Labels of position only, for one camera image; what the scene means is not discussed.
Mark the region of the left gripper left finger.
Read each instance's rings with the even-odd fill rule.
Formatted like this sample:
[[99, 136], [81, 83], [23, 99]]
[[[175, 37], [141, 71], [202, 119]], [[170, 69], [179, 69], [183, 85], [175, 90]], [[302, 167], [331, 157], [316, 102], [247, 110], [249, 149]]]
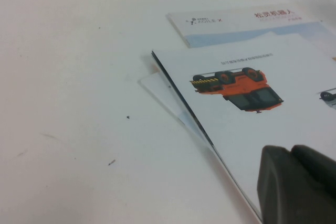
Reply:
[[263, 223], [335, 223], [335, 183], [316, 180], [291, 150], [262, 149], [257, 193]]

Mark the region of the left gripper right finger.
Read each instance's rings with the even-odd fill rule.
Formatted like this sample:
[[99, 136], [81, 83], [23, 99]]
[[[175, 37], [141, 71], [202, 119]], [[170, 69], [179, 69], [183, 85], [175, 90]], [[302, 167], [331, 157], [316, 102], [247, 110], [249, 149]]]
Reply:
[[335, 183], [335, 161], [305, 145], [295, 145], [293, 156], [321, 183]]

